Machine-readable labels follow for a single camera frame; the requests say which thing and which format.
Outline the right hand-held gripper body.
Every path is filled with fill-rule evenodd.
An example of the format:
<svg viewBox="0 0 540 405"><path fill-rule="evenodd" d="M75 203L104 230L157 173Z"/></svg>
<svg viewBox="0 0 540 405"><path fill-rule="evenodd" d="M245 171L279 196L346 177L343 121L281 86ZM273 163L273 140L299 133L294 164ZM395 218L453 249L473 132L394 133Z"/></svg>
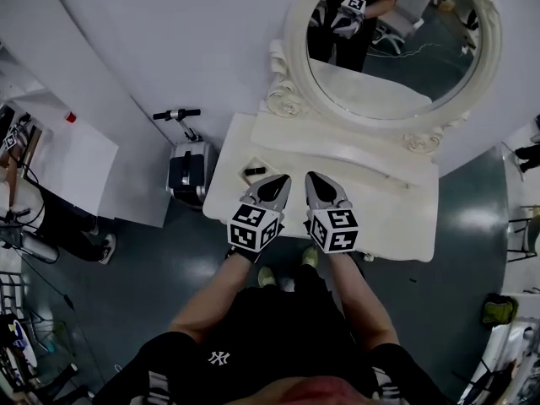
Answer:
<svg viewBox="0 0 540 405"><path fill-rule="evenodd" d="M310 238L324 253L347 253L355 250L359 224L353 204L342 200L326 207L306 200L308 205L305 227Z"/></svg>

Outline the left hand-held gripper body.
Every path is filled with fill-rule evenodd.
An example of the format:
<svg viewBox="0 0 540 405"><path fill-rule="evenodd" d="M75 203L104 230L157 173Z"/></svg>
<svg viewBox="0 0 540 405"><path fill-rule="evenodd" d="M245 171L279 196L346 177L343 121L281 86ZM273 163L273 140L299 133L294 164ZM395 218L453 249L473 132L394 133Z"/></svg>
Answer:
<svg viewBox="0 0 540 405"><path fill-rule="evenodd" d="M236 248L259 253L280 235L283 221L284 210L274 211L271 202L258 202L245 194L227 221L228 242Z"/></svg>

